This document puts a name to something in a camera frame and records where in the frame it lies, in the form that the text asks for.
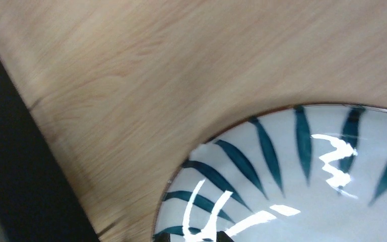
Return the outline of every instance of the black metal bar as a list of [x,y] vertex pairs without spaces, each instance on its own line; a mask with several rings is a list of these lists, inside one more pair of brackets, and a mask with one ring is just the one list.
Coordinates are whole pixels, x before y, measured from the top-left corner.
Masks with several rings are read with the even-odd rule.
[[99,241],[1,62],[0,222],[10,241]]

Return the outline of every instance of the wood grain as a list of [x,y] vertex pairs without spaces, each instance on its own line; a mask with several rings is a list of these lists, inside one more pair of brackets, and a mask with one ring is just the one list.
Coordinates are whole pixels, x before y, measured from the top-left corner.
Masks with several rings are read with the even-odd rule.
[[0,57],[103,241],[147,241],[199,142],[299,102],[387,107],[387,1],[17,0]]

